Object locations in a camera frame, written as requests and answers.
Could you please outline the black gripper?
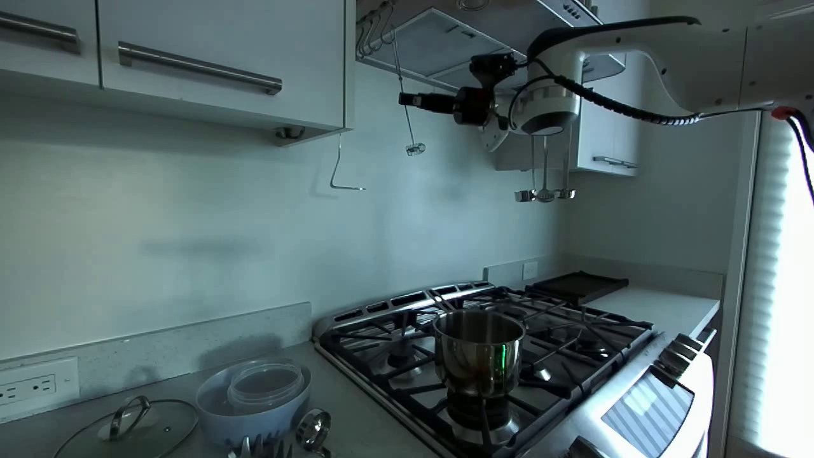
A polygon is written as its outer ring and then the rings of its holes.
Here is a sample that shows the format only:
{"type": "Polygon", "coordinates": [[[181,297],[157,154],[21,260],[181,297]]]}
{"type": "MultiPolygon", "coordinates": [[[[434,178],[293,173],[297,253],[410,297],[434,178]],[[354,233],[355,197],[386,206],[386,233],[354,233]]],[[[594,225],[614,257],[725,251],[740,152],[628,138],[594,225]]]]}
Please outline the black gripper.
{"type": "Polygon", "coordinates": [[[518,63],[510,52],[480,52],[467,63],[467,70],[475,77],[475,86],[459,86],[456,96],[398,91],[398,105],[452,115],[458,124],[485,124],[495,100],[495,86],[515,68],[518,63]]]}

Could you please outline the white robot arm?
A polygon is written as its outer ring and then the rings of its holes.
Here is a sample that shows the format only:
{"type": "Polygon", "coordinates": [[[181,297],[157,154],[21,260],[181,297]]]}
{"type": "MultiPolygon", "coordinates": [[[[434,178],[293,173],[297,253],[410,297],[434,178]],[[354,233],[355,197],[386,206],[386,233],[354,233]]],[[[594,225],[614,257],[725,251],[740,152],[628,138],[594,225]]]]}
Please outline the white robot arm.
{"type": "Polygon", "coordinates": [[[458,124],[495,124],[504,133],[553,135],[567,129],[585,105],[653,121],[697,124],[734,111],[770,111],[812,144],[814,12],[776,12],[740,24],[706,24],[688,14],[621,19],[588,27],[550,27],[523,58],[473,55],[475,86],[456,94],[401,91],[401,106],[450,115],[458,124]],[[646,60],[674,111],[635,105],[588,78],[588,58],[630,52],[646,60]]]}

